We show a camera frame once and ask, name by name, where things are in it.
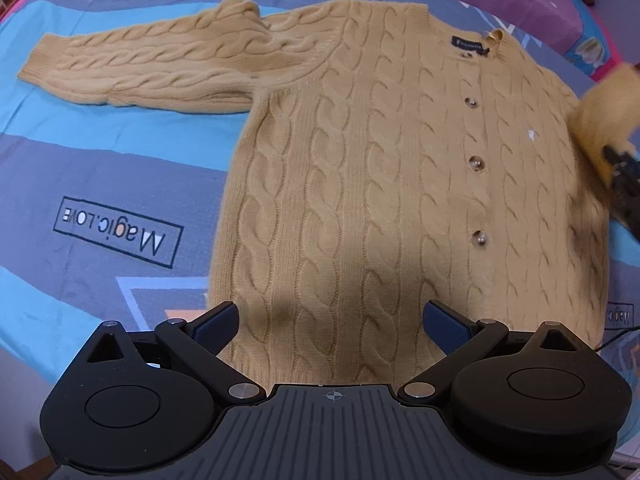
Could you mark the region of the tan cable-knit cardigan sweater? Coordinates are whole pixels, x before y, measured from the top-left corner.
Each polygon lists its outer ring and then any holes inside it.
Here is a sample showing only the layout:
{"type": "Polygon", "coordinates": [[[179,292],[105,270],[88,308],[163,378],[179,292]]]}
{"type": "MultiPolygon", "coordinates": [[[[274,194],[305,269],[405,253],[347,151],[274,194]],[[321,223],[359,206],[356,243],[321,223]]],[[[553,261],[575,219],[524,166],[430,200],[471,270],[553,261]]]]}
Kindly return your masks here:
{"type": "Polygon", "coordinates": [[[575,96],[511,36],[417,3],[250,0],[73,37],[20,78],[66,101],[243,112],[208,302],[233,301],[222,356],[277,382],[401,385],[438,360],[437,299],[587,344],[608,302],[605,145],[630,149],[639,74],[575,96]]]}

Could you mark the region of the blue grey patterned bed sheet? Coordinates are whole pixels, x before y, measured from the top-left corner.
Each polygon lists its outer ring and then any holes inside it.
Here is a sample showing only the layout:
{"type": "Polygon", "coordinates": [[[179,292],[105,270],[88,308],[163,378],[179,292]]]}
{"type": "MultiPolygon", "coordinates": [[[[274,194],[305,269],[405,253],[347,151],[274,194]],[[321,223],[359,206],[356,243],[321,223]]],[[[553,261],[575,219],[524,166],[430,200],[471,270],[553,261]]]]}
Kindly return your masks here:
{"type": "MultiPolygon", "coordinates": [[[[215,236],[243,112],[80,104],[20,78],[46,35],[176,20],[224,0],[27,0],[1,25],[1,344],[50,382],[98,325],[152,330],[211,308],[215,236]]],[[[333,0],[250,0],[262,15],[333,0]]],[[[575,96],[596,86],[541,40],[459,0],[417,3],[453,28],[500,30],[575,96]]],[[[589,344],[639,383],[639,244],[608,219],[608,302],[589,344]]]]}

